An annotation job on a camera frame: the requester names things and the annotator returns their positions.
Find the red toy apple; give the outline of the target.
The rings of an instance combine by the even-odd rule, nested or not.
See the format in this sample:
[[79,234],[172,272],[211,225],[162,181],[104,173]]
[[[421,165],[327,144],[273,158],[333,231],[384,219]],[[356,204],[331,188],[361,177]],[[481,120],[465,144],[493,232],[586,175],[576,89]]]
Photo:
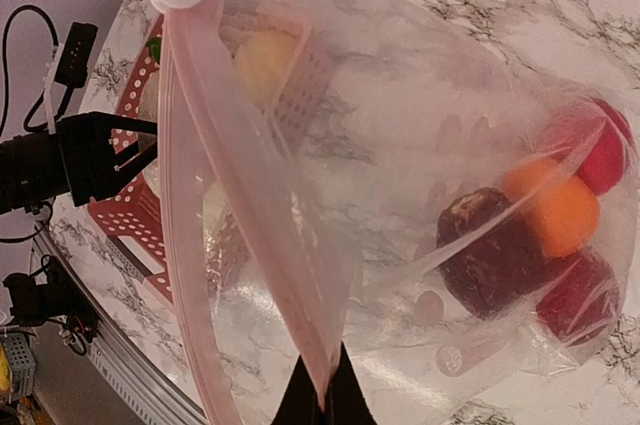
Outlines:
[[585,248],[545,266],[551,286],[536,306],[538,319],[572,347],[596,338],[617,317],[620,289],[609,263]]
[[583,140],[593,133],[593,107],[597,106],[608,119],[589,155],[576,171],[581,180],[595,195],[604,195],[617,185],[626,173],[630,159],[627,148],[636,151],[631,127],[626,117],[607,101],[593,97],[579,97],[570,103],[568,119],[570,134],[566,136],[566,148],[561,157],[566,158]]

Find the clear pink zip top bag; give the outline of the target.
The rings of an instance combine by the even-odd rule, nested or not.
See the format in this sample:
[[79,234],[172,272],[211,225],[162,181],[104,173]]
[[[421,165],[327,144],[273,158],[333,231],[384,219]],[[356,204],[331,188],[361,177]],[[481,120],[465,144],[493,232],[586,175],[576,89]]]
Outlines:
[[[525,199],[503,190],[540,158],[575,175],[608,117],[566,157],[568,110],[612,94],[547,73],[518,74],[458,28],[404,0],[151,0],[162,26],[158,140],[172,300],[206,419],[271,424],[302,358],[324,416],[344,344],[377,424],[435,424],[517,372],[582,366],[620,317],[639,205],[638,155],[596,195],[600,221],[578,251],[611,266],[617,317],[588,343],[561,343],[536,315],[546,282],[482,320],[438,267]],[[299,149],[250,100],[222,20],[275,10],[308,22],[332,64]],[[225,289],[206,264],[203,198],[217,182],[250,259]],[[480,188],[512,205],[451,244],[441,212]]]

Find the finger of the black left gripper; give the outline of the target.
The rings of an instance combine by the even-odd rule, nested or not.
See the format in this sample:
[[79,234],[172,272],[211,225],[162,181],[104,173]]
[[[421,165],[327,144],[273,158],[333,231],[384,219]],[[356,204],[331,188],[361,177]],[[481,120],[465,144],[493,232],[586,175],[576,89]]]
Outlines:
[[121,192],[128,183],[143,172],[158,156],[156,142],[147,147],[140,147],[138,142],[133,142],[116,151],[114,155],[114,175],[112,178],[112,191],[115,195]]
[[158,133],[158,125],[155,122],[140,120],[130,117],[122,117],[119,115],[105,114],[102,119],[103,135],[106,138],[112,136],[113,130],[124,130],[135,133],[143,133],[156,136]]

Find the orange toy orange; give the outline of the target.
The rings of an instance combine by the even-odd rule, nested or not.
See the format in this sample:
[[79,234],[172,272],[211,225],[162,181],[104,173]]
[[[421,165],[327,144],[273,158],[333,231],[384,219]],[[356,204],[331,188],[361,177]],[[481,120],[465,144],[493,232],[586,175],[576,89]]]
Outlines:
[[511,170],[503,179],[503,190],[513,202],[527,201],[525,221],[550,257],[578,251],[598,227],[596,195],[580,178],[568,175],[555,159],[540,158]]

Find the dark maroon toy fruit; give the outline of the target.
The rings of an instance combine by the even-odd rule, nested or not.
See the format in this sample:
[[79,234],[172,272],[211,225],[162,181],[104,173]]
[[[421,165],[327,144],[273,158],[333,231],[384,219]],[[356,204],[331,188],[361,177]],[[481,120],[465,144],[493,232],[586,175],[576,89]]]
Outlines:
[[[436,244],[453,243],[511,205],[496,188],[480,188],[457,198],[438,218]],[[444,261],[438,270],[451,295],[482,320],[497,316],[547,282],[546,257],[518,212]]]

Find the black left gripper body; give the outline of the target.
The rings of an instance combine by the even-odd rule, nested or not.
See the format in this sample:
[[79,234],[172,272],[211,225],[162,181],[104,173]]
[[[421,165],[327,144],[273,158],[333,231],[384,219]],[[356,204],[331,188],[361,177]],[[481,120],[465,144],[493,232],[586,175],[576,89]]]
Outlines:
[[108,115],[61,120],[57,132],[1,143],[3,214],[69,193],[77,206],[108,197]]

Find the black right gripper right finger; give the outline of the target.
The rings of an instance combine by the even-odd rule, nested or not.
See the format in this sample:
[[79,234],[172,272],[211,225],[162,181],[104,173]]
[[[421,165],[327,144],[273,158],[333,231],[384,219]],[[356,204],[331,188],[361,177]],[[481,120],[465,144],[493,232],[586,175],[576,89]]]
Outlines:
[[328,425],[376,425],[364,398],[344,344],[340,361],[327,389],[324,423]]

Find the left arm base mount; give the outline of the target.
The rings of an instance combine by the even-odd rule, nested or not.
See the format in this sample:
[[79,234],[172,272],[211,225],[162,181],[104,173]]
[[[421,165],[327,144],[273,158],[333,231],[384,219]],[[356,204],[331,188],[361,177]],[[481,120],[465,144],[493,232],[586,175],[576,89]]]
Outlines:
[[56,257],[43,255],[34,272],[9,274],[2,284],[11,299],[10,326],[58,325],[65,345],[78,356],[88,355],[99,316]]

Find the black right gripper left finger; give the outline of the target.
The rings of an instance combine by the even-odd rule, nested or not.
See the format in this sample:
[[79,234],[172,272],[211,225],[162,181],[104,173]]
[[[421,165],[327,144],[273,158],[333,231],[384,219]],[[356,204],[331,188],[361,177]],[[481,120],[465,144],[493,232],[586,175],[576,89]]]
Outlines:
[[296,361],[272,425],[319,425],[322,412],[301,357]]

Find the pink perforated plastic basket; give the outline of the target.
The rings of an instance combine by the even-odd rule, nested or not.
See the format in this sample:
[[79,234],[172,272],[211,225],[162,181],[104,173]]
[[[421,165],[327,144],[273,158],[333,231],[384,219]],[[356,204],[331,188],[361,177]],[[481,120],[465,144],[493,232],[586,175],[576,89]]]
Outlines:
[[[157,36],[162,38],[162,26],[161,20],[156,21],[148,40]],[[220,33],[223,43],[234,51],[251,34],[266,30],[289,34],[298,41],[270,113],[274,135],[282,137],[289,152],[294,153],[302,144],[327,90],[332,64],[308,22],[275,10],[226,16]],[[119,115],[138,119],[141,92],[149,76],[158,72],[159,64],[150,59],[144,45],[116,108]],[[120,254],[132,277],[153,290],[166,306],[172,306],[160,198],[146,184],[143,172],[115,197],[90,202],[88,213]],[[249,261],[249,250],[229,209],[214,246],[206,250],[205,257],[207,266],[213,271],[214,282],[225,289],[236,283]]]

